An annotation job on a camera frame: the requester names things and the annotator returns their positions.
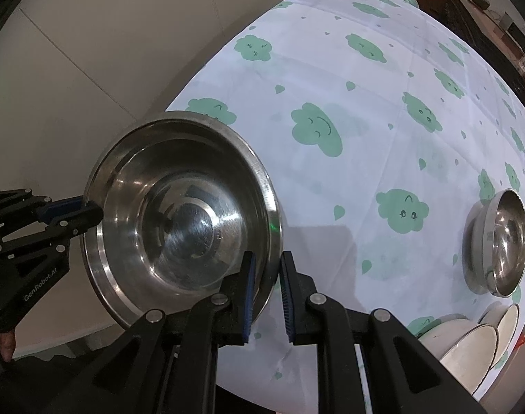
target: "tablecloth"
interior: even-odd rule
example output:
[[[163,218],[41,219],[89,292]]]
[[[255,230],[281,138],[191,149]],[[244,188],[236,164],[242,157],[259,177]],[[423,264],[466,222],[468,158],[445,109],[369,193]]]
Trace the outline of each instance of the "tablecloth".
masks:
[[[217,118],[253,148],[284,248],[319,292],[413,333],[519,303],[468,269],[471,220],[495,192],[525,204],[525,108],[463,40],[409,0],[286,0],[239,33],[168,110]],[[475,393],[481,398],[508,353]],[[218,384],[282,413],[317,412],[314,346],[288,343],[279,290]]]

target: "human hand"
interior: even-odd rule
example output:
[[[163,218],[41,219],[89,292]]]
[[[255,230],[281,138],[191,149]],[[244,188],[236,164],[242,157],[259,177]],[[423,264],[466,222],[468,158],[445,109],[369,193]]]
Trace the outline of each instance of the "human hand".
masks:
[[[0,333],[0,353],[6,363],[9,363],[13,358],[16,345],[15,330],[8,333]]]

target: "bowl rim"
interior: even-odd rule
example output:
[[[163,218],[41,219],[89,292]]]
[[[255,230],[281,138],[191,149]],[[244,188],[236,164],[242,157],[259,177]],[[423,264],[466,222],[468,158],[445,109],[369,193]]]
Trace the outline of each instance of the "bowl rim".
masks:
[[[483,207],[483,210],[486,210],[485,213],[485,220],[484,220],[484,228],[483,228],[483,236],[482,236],[482,246],[481,246],[481,254],[482,254],[482,263],[483,263],[483,278],[485,280],[485,284],[487,286],[487,289],[489,292],[497,297],[507,298],[510,297],[515,290],[517,289],[517,286],[521,283],[521,279],[525,275],[525,265],[523,266],[523,269],[521,271],[521,275],[519,277],[519,280],[517,281],[517,284],[514,286],[514,289],[509,294],[502,294],[499,289],[498,285],[496,284],[496,276],[494,272],[494,266],[493,266],[493,247],[494,244],[494,237],[492,239],[487,238],[487,234],[490,232],[487,232],[487,226],[494,224],[496,220],[496,211],[498,211],[498,205],[500,203],[500,200],[506,193],[513,193],[515,197],[519,200],[519,203],[521,204],[521,207],[523,208],[523,214],[525,216],[525,205],[523,203],[523,200],[519,196],[519,193],[514,190],[513,188],[506,188],[498,193],[496,193],[493,198],[489,201],[487,207]]]
[[[264,205],[269,225],[267,231],[269,239],[269,258],[261,271],[259,286],[255,289],[255,299],[253,301],[254,322],[267,305],[278,278],[280,271],[280,256],[283,248],[283,228],[280,216],[280,205],[268,172],[249,144],[232,128],[218,121],[216,118],[187,111],[165,111],[159,114],[147,116],[140,121],[130,124],[127,128],[122,129],[115,137],[113,137],[107,147],[104,148],[103,152],[99,155],[84,189],[84,204],[89,200],[90,187],[94,183],[101,165],[121,141],[139,129],[161,122],[172,123],[180,121],[198,125],[202,128],[208,128],[221,137],[225,142],[230,144],[231,147],[241,155],[241,158],[251,170],[253,178],[260,188],[262,194],[261,201]],[[80,236],[82,260],[90,284],[102,305],[119,325],[123,328],[128,328],[143,313],[128,297],[126,297],[125,294],[122,293],[122,291],[115,291],[115,286],[118,287],[118,284],[109,267],[104,267],[104,262],[107,262],[107,258],[101,257],[99,248],[97,247],[100,241],[103,243],[103,228],[100,226],[101,223],[96,228],[89,229]],[[87,244],[92,245],[89,250],[87,250]]]

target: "metal rivet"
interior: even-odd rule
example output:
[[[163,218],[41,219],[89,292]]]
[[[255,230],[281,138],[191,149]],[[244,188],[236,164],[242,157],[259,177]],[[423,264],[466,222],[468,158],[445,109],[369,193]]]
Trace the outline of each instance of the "metal rivet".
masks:
[[[389,319],[391,319],[391,313],[389,313],[386,309],[380,308],[377,309],[373,316],[379,321],[379,322],[387,322]]]
[[[151,309],[145,314],[147,322],[156,323],[162,319],[163,313],[160,309]]]
[[[308,299],[315,305],[322,305],[322,304],[326,303],[326,300],[328,298],[326,296],[324,296],[323,294],[314,293],[314,294],[311,294]]]
[[[223,305],[227,302],[227,296],[222,293],[213,294],[211,302],[215,305]]]

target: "table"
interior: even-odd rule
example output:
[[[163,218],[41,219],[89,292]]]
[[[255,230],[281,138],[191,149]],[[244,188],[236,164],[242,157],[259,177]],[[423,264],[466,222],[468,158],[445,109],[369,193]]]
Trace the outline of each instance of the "table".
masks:
[[[468,267],[472,219],[496,191],[525,204],[525,109],[463,40],[404,0],[286,0],[232,39],[169,105],[253,148],[284,248],[344,306],[385,307],[413,333],[491,304]],[[480,399],[508,353],[474,396]],[[283,413],[317,412],[316,352],[293,348],[274,290],[218,383]]]

